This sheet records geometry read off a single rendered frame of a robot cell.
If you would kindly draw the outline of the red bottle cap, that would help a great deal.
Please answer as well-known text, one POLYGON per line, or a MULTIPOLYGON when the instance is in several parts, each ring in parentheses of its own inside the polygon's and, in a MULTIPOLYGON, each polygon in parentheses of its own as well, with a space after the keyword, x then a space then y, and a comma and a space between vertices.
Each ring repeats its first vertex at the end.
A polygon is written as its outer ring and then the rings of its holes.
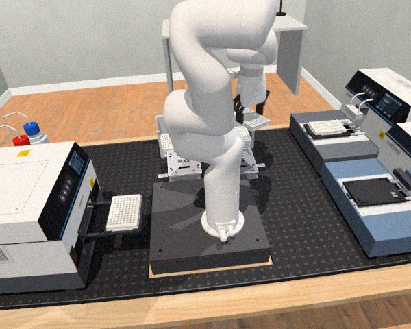
POLYGON ((20 137, 21 139, 19 139, 19 137, 16 137, 12 140, 14 146, 30 145, 30 141, 27 135, 20 135, 20 137))

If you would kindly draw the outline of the white plastic bottle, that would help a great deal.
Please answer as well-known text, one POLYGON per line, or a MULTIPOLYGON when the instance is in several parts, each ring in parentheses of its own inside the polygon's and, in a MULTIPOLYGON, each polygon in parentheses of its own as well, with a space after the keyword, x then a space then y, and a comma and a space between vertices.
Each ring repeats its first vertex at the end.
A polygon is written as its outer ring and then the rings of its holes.
POLYGON ((38 144, 46 144, 46 143, 49 143, 49 140, 48 140, 48 138, 47 138, 47 135, 45 134, 45 133, 43 133, 43 138, 41 139, 41 140, 39 140, 39 141, 37 141, 37 142, 33 142, 33 143, 31 143, 31 145, 38 145, 38 144))

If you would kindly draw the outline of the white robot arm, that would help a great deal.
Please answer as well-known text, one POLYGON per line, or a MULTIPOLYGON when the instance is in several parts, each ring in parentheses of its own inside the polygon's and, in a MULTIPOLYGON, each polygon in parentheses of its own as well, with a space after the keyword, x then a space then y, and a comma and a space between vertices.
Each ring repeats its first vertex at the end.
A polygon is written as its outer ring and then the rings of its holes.
POLYGON ((189 90, 167 96, 164 124, 180 158, 210 164, 201 224, 222 242, 244 225, 239 192, 245 140, 233 129, 231 80, 260 77, 264 65, 275 61, 276 14, 277 0, 187 0, 175 6, 169 21, 173 56, 189 90), (226 48, 240 67, 227 70, 209 47, 226 48))

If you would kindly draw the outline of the blue bottle cap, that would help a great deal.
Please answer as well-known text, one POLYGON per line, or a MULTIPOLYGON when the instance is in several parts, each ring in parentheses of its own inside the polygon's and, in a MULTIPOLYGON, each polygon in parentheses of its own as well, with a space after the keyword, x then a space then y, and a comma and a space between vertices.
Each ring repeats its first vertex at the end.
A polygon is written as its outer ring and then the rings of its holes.
POLYGON ((31 125, 29 125, 29 123, 26 123, 23 126, 26 134, 35 134, 36 132, 38 132, 40 130, 40 128, 38 127, 37 122, 33 121, 33 122, 30 122, 30 123, 31 123, 31 125))

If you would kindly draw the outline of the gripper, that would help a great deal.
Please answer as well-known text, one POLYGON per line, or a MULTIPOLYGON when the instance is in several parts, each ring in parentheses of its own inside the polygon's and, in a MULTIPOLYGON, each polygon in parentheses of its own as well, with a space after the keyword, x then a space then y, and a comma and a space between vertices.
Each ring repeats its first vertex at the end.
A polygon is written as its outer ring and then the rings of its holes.
POLYGON ((265 73, 263 73, 260 77, 244 77, 239 75, 236 88, 236 97, 234 98, 236 121, 243 124, 243 110, 254 105, 256 105, 256 113, 263 116, 264 105, 269 94, 270 91, 266 89, 265 73), (240 108, 240 106, 242 107, 240 108))

